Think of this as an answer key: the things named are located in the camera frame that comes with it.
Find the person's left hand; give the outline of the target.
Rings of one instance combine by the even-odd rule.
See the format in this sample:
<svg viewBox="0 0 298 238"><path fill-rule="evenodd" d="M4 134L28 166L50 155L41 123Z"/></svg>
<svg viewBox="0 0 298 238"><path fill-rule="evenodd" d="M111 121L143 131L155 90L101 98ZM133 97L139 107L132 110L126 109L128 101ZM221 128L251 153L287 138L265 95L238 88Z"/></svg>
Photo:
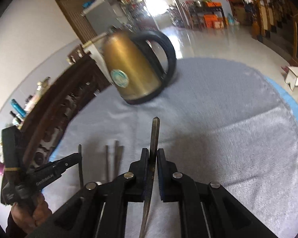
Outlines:
<svg viewBox="0 0 298 238"><path fill-rule="evenodd" d="M37 207L30 214L29 210L19 204L14 204L11 207L11 214L14 222L26 234L31 233L36 227L40 226L52 215L48 203L42 193L37 196Z"/></svg>

